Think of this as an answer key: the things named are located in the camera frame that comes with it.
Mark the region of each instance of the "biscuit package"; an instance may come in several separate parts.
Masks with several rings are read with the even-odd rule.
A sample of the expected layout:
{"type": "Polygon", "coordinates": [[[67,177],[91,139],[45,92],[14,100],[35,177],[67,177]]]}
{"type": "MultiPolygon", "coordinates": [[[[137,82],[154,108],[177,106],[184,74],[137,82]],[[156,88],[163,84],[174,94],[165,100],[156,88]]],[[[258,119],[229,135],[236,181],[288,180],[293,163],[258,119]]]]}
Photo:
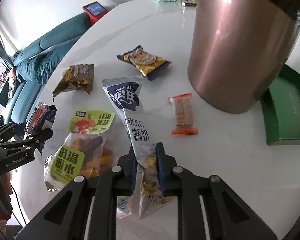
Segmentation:
{"type": "Polygon", "coordinates": [[[134,65],[150,81],[153,81],[171,64],[162,57],[145,52],[141,45],[125,54],[117,55],[117,58],[134,65]]]}

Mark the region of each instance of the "white marble tabletop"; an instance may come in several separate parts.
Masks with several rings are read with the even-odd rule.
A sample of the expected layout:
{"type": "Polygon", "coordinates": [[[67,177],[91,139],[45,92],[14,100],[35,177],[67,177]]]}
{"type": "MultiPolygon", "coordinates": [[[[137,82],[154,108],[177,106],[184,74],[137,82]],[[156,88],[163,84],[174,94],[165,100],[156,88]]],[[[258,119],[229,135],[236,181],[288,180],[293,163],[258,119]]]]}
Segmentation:
{"type": "MultiPolygon", "coordinates": [[[[157,142],[178,165],[195,175],[219,175],[271,227],[281,239],[300,215],[300,145],[267,146],[260,102],[244,114],[228,114],[204,101],[192,88],[187,65],[194,29],[195,8],[179,3],[135,0],[121,4],[93,25],[71,48],[45,86],[40,102],[52,104],[52,91],[69,65],[95,65],[93,91],[62,93],[55,99],[58,109],[54,136],[43,157],[54,154],[68,134],[68,122],[77,107],[112,110],[103,89],[105,78],[138,75],[117,54],[142,45],[155,55],[172,61],[168,69],[150,82],[146,78],[140,100],[157,142]],[[193,93],[197,136],[173,136],[169,96],[193,93]]],[[[114,153],[124,155],[129,140],[119,118],[115,121],[114,153]]],[[[43,180],[43,160],[22,167],[20,199],[27,216],[33,218],[55,193],[48,193],[43,180]]],[[[117,239],[177,239],[177,204],[171,203],[150,216],[134,213],[117,222],[117,239]]]]}

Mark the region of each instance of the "brown snack wrapper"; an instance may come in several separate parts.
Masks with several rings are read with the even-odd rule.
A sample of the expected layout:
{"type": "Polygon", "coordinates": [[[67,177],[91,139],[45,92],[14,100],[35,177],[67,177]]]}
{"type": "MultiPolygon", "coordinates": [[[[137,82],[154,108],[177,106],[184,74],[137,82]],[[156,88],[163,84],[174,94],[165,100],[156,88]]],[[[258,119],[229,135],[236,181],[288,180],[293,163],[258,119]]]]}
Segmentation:
{"type": "Polygon", "coordinates": [[[134,65],[150,81],[160,75],[171,63],[162,57],[144,51],[141,45],[125,54],[117,55],[117,58],[134,65]]]}
{"type": "Polygon", "coordinates": [[[52,92],[55,98],[62,92],[83,89],[88,94],[92,91],[94,64],[78,64],[70,66],[62,75],[62,80],[52,92]]]}

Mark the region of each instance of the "teal sofa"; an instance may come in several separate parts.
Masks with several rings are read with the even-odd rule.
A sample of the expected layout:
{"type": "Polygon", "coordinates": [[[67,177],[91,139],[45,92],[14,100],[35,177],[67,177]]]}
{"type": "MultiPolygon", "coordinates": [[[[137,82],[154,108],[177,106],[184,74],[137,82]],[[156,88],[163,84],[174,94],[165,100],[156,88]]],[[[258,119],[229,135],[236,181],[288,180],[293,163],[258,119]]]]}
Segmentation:
{"type": "Polygon", "coordinates": [[[79,14],[58,25],[28,47],[14,59],[20,82],[13,98],[8,99],[8,81],[1,93],[0,104],[4,123],[23,123],[29,120],[38,98],[60,61],[91,27],[89,16],[79,14]]]}

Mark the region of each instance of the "orange candy wrapper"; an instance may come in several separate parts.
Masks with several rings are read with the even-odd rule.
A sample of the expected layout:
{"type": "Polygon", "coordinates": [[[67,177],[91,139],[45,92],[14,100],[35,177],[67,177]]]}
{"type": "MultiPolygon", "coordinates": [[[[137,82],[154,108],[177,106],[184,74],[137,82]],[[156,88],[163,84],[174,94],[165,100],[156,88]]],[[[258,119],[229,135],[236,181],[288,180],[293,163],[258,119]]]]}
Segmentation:
{"type": "Polygon", "coordinates": [[[192,94],[183,94],[168,98],[173,104],[173,115],[176,120],[176,128],[171,134],[197,135],[198,129],[194,128],[194,116],[192,112],[192,94]]]}

